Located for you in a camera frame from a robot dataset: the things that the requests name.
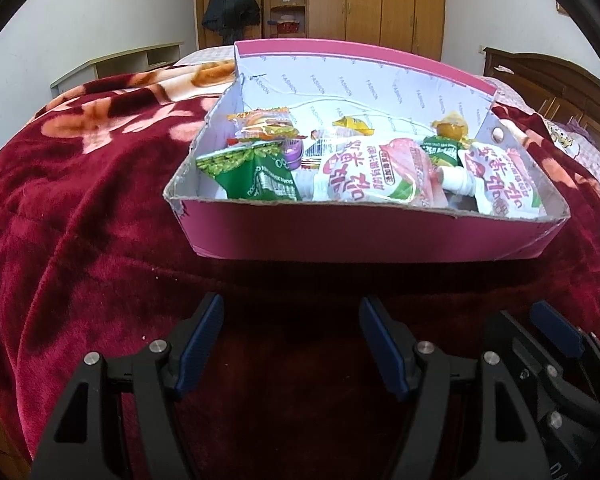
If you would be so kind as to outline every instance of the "pink snack package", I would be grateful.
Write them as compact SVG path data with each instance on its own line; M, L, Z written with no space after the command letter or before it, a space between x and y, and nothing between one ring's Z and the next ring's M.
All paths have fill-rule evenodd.
M538 218L545 214L542 200L517 150L472 142L468 150L458 152L462 165L484 180L476 190L484 192L491 210L480 213L508 218Z
M328 200L448 205L429 155L411 139L379 144L373 137L351 137L341 151L323 161L317 178L326 184Z

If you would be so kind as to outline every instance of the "white wall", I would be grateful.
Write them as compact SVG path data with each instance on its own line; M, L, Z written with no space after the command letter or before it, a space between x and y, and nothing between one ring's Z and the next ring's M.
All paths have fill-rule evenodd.
M176 41L196 50L194 11L194 0L26 1L0 33L0 148L85 61Z
M567 59L600 78L600 59L555 0L446 0L442 61L482 74L480 45Z

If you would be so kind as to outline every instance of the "plush blanket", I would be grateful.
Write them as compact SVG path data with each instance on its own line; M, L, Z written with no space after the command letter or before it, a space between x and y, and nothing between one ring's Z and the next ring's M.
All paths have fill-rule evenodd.
M515 108L496 111L572 214L535 260L372 266L196 256L162 190L233 70L220 62L88 83L0 152L0 417L24 454L35 455L88 351L136 352L210 290L224 296L224 328L199 389L178 410L208 480L381 475L405 408L385 392L362 338L363 294L378 294L416 337L463 356L482 349L490 313L523 318L540 299L600 336L600 186L548 140L539 116ZM315 243L332 228L318 226ZM145 478L127 397L130 453Z

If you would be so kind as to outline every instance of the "blue finger pad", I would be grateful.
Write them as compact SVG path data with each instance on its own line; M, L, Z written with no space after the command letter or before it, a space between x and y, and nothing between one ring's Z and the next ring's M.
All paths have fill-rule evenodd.
M388 328L367 298L360 303L358 315L360 328L382 376L384 386L398 400L404 400L409 393L409 387L404 379L404 361Z
M180 359L180 373L175 385L175 392L183 397L193 390L200 380L211 349L218 339L224 321L224 305L222 298L216 296L206 308L198 326L193 332Z
M529 312L531 323L565 356L580 358L584 345L580 332L546 301L534 303Z

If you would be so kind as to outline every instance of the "pillow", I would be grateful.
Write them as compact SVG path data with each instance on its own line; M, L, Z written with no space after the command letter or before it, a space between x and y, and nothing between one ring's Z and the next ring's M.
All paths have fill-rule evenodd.
M594 146L596 145L596 141L593 140L593 137L591 137L591 134L585 130L582 126L580 126L578 124L578 121L576 121L575 118L571 118L569 119L569 122L567 123L567 127L569 128L567 131L571 132L572 134L579 134L581 136L583 136L585 139L587 139L591 144L593 144Z

